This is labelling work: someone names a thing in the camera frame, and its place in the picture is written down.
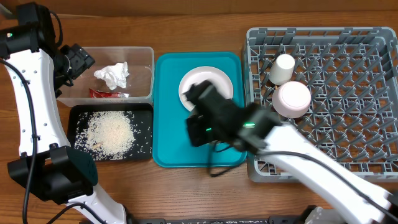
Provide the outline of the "large pink plate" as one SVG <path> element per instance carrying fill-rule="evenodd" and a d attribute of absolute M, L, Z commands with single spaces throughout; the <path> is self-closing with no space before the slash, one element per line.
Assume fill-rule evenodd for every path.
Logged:
<path fill-rule="evenodd" d="M 187 100 L 184 93 L 187 92 L 193 84 L 197 85 L 206 80 L 210 81 L 225 98 L 232 99 L 234 93 L 233 84 L 225 72 L 210 66 L 197 67 L 184 75 L 178 88 L 180 101 L 188 111 L 191 111 L 194 105 Z"/>

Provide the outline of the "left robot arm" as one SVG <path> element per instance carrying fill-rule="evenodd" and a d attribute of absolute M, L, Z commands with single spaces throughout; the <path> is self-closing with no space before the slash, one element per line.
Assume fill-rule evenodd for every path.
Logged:
<path fill-rule="evenodd" d="M 12 180 L 42 201 L 74 208 L 92 223 L 134 223 L 128 209 L 100 186 L 92 156 L 70 145 L 60 122 L 62 86 L 94 64 L 79 45 L 63 44 L 56 14 L 35 2 L 17 6 L 18 24 L 1 31 L 1 63 L 11 78 L 21 129 Z"/>

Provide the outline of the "small pink plate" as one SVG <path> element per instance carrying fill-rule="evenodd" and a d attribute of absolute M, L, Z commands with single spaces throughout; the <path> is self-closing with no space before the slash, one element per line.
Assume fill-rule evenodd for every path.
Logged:
<path fill-rule="evenodd" d="M 309 109 L 310 90 L 300 82 L 290 81 L 278 87 L 272 95 L 272 106 L 286 118 L 302 117 Z"/>

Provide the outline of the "red snack wrapper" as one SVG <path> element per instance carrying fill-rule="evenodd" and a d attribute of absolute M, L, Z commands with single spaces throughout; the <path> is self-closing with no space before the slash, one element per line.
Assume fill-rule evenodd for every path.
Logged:
<path fill-rule="evenodd" d="M 128 93 L 122 93 L 122 92 L 111 93 L 111 92 L 98 91 L 93 89 L 89 89 L 89 92 L 91 98 L 128 98 L 129 97 Z"/>

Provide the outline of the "white tissue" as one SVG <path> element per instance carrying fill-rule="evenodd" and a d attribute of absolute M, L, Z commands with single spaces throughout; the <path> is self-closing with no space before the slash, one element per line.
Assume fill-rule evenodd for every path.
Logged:
<path fill-rule="evenodd" d="M 97 79 L 104 80 L 110 90 L 115 90 L 117 87 L 126 88 L 127 77 L 129 76 L 128 64 L 124 62 L 104 67 L 95 71 L 94 76 Z"/>

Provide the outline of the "white paper cup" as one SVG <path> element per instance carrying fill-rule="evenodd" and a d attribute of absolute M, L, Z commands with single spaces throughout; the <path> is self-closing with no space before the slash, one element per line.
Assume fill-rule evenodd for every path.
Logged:
<path fill-rule="evenodd" d="M 281 54 L 274 61 L 269 80 L 275 85 L 283 85 L 289 82 L 294 71 L 295 60 L 289 54 Z"/>

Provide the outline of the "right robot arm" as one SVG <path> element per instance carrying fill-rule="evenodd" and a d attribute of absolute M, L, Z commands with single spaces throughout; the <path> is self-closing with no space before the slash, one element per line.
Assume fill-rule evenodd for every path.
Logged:
<path fill-rule="evenodd" d="M 289 123 L 251 103 L 240 107 L 208 80 L 184 92 L 194 105 L 187 118 L 193 146 L 223 142 L 263 158 L 321 196 L 330 209 L 308 207 L 301 223 L 397 223 L 397 195 L 328 157 Z"/>

